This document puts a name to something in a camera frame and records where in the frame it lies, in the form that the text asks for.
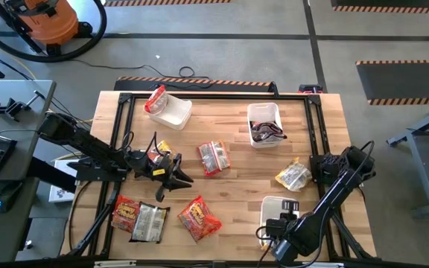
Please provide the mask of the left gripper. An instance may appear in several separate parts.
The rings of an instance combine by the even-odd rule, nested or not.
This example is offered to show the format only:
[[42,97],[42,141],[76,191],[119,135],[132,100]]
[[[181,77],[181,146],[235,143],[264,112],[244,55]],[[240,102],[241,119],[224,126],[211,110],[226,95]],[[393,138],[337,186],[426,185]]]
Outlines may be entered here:
[[194,180],[180,167],[181,153],[177,153],[173,159],[163,156],[159,162],[153,162],[146,152],[136,150],[125,153],[124,160],[137,176],[161,182],[161,186],[155,194],[157,202],[163,201],[166,190],[174,191],[192,187],[191,183]]

